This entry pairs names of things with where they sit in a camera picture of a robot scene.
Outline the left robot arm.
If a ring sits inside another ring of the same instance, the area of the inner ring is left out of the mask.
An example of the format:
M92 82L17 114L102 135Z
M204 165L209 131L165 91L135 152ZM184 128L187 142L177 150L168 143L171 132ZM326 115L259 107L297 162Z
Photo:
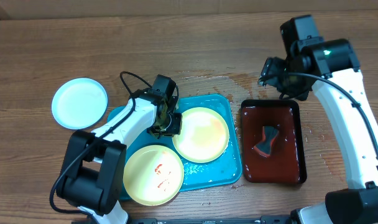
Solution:
M178 135L177 84L157 75L154 84L130 92L125 108L92 132L75 131L68 142L49 203L58 213L83 214L90 223L127 223L119 203L128 147L144 131L156 138Z

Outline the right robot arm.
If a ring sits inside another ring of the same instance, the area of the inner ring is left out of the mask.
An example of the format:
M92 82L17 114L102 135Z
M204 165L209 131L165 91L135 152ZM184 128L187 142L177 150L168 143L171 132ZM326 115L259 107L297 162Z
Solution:
M347 39L325 40L311 15L280 26L286 58L269 57L259 84L281 98L323 106L341 150L347 188L323 202L294 210L294 223L378 223L378 124L364 89L357 55Z

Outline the yellow plate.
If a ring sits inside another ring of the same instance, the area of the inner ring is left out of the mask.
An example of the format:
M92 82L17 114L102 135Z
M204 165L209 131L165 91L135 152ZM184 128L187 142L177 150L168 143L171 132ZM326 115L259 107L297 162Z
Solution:
M172 141L186 160L207 163L217 159L227 148L229 129L223 117L214 110L191 108L182 113L180 134Z
M183 163L166 146L150 145L133 153L124 168L123 185L135 202L146 206L167 203L184 180Z

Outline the orange sponge with dark scourer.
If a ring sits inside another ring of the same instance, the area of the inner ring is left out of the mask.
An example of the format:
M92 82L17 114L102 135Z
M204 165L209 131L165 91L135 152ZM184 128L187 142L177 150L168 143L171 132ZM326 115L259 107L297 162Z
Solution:
M262 139L254 146L254 150L263 157L269 157L279 130L273 126L262 127Z

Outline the light blue plate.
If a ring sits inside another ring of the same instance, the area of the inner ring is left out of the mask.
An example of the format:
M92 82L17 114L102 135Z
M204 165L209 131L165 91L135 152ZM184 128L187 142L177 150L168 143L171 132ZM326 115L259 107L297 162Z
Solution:
M54 94L51 111L54 120L67 129L84 129L96 124L106 112L108 94L90 78L64 83Z

